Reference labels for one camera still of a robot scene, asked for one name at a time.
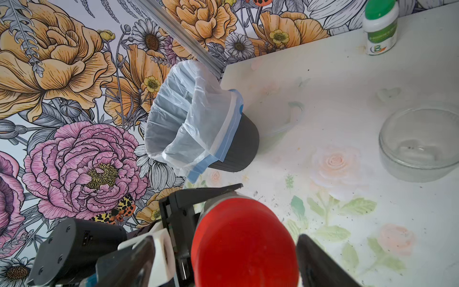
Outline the green-lid peanut jar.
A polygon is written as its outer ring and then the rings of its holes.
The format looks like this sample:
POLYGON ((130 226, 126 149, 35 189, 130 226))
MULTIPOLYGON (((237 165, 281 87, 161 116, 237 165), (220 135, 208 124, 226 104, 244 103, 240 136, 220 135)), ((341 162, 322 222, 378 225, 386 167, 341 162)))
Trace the green-lid peanut jar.
POLYGON ((423 104, 396 111, 378 143, 386 171, 407 182, 432 182, 459 167, 459 108, 423 104))

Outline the red-lid peanut jar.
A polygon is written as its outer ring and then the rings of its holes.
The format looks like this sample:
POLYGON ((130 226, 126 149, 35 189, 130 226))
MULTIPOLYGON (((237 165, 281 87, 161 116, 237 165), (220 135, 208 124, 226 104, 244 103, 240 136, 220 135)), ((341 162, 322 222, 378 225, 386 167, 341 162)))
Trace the red-lid peanut jar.
POLYGON ((296 287, 295 242, 274 212, 236 192, 208 200, 191 248, 198 287, 296 287))

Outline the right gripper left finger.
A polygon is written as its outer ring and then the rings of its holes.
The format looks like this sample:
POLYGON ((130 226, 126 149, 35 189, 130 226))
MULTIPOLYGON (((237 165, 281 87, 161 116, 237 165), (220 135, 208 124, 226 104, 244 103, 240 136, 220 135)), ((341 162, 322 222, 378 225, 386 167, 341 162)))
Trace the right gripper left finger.
POLYGON ((124 249, 99 258, 96 263, 98 287, 148 286, 155 257, 151 236, 124 249))

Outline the black trash bin with liner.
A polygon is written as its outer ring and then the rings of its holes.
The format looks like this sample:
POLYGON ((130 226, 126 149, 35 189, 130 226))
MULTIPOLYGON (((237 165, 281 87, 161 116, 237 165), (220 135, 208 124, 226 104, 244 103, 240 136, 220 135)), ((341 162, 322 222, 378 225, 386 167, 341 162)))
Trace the black trash bin with liner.
POLYGON ((147 155, 196 182, 207 168, 240 172, 257 155, 259 131, 243 113, 243 97, 224 90, 200 62, 175 65, 151 106, 147 155))

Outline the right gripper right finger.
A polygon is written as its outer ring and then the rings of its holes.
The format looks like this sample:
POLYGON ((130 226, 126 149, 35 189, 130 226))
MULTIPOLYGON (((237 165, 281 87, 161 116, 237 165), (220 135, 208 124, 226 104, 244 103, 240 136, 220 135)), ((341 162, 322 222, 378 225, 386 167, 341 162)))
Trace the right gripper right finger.
POLYGON ((304 287, 360 287, 306 234, 298 237, 296 258, 304 287))

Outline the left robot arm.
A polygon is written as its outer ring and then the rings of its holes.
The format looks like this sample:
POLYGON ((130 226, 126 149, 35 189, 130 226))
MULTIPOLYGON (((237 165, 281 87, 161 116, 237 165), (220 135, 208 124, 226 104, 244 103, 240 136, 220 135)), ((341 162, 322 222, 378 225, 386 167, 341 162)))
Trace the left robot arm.
POLYGON ((159 201, 160 218, 135 232, 68 218, 39 247, 30 287, 192 287, 191 247, 205 213, 240 184, 179 190, 159 201))

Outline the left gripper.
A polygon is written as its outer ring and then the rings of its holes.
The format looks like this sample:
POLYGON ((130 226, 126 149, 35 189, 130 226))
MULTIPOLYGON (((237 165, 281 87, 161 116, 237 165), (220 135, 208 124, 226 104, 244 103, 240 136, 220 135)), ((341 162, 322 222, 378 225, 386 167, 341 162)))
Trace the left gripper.
POLYGON ((242 187, 243 184, 240 183, 220 188, 179 190, 159 201, 161 222, 169 232, 173 246, 176 268, 173 283, 176 287, 195 285, 191 264, 191 246, 200 213, 195 212, 194 205, 242 187))

